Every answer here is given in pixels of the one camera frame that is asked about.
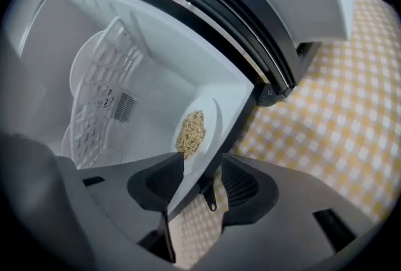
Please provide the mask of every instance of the yellow checkered tablecloth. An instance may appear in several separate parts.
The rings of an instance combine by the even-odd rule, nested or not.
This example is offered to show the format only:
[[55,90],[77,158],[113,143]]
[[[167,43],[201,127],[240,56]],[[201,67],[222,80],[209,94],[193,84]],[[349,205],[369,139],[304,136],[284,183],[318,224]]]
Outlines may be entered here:
[[[354,0],[352,38],[325,43],[285,101],[255,108],[233,152],[307,172],[373,221],[398,197],[401,177],[401,28],[381,0]],[[169,223],[177,266],[190,268],[217,241],[228,203],[197,196]]]

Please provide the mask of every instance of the dark vent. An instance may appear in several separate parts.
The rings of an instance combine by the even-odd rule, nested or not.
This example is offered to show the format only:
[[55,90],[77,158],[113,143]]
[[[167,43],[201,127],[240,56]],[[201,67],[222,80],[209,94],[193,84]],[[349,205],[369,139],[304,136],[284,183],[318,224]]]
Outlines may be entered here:
[[336,252],[339,252],[356,239],[355,234],[339,218],[334,210],[329,208],[316,211],[313,213],[313,216]]
[[178,165],[169,165],[146,178],[146,186],[154,194],[170,203],[182,181],[182,169]]
[[118,101],[117,109],[114,113],[114,118],[122,123],[126,123],[130,120],[133,108],[137,104],[137,99],[132,96],[122,93],[120,101]]
[[234,165],[224,168],[221,180],[227,192],[230,208],[244,204],[254,197],[259,189],[258,183],[252,175]]
[[90,187],[91,185],[94,185],[94,184],[103,182],[104,180],[105,180],[105,179],[102,178],[101,176],[94,176],[94,177],[92,177],[92,178],[84,178],[84,179],[82,180],[82,182],[83,182],[83,184],[84,184],[86,187]]
[[171,153],[168,158],[136,172],[127,188],[130,196],[145,210],[166,212],[175,191],[184,177],[184,154]]

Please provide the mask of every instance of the white bowl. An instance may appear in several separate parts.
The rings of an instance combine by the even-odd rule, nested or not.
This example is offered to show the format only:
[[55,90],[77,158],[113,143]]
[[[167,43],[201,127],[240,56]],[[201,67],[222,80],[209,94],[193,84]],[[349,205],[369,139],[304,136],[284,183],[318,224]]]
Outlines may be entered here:
[[195,154],[191,155],[184,161],[184,174],[190,174],[192,171],[196,170],[198,162],[202,160],[202,157],[207,153],[210,145],[213,142],[213,137],[216,133],[217,126],[217,102],[215,99],[208,96],[201,96],[193,101],[184,114],[181,116],[177,127],[175,128],[173,139],[171,141],[171,151],[177,152],[175,144],[177,143],[177,138],[180,134],[182,128],[182,122],[188,116],[189,113],[193,111],[202,111],[204,115],[204,128],[205,136],[202,143],[199,145]]
[[93,35],[88,41],[85,42],[75,56],[70,71],[70,90],[73,96],[75,96],[76,88],[92,59],[93,50],[97,42],[99,42],[102,34],[103,31],[100,31]]

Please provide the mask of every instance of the ventilation grille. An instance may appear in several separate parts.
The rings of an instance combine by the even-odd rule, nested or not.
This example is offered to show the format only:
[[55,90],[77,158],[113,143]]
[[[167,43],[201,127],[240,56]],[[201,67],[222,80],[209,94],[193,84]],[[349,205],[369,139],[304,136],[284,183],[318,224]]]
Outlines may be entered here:
[[236,165],[224,165],[221,180],[230,208],[244,204],[259,190],[256,179]]
[[118,101],[117,109],[114,113],[114,118],[122,123],[128,122],[130,120],[133,108],[136,104],[136,98],[123,92],[121,94],[120,101]]

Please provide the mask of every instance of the dry kibble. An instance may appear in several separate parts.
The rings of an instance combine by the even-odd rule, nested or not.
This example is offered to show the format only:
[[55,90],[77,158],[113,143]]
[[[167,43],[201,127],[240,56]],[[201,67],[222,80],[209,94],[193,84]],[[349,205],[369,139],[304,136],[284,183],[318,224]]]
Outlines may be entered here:
[[184,159],[193,155],[203,141],[204,115],[202,111],[193,111],[182,122],[182,128],[175,147],[178,152],[184,153]]

